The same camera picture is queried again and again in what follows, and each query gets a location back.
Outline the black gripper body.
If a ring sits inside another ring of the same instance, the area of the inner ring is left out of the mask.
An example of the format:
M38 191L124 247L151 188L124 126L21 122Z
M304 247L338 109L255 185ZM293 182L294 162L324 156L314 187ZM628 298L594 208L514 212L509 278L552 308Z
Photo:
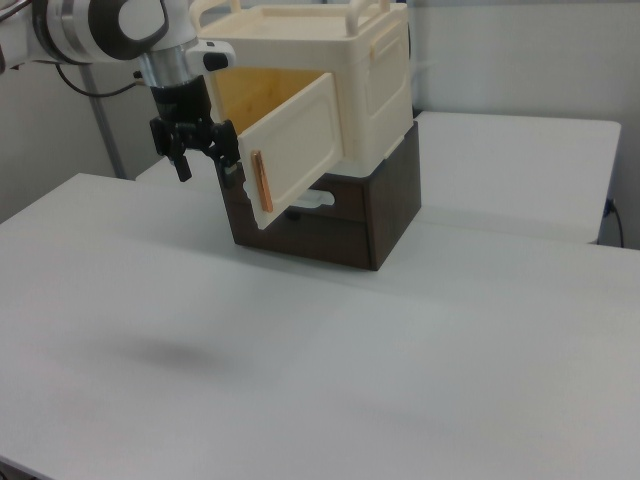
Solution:
M230 120L215 123L202 75L181 85L152 87L158 116L150 121L157 152L174 163L185 163L187 149L198 150L221 163L239 161L238 138Z

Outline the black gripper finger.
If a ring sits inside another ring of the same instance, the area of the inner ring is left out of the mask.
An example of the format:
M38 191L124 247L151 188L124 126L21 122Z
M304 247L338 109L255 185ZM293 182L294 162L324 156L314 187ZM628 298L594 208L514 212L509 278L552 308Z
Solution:
M184 151L181 149L172 151L171 164L174 166L181 182L187 182L192 178L192 172Z
M213 147L213 160L217 167L218 177L224 189L231 189L237 180L238 163L240 162L239 147L218 146Z

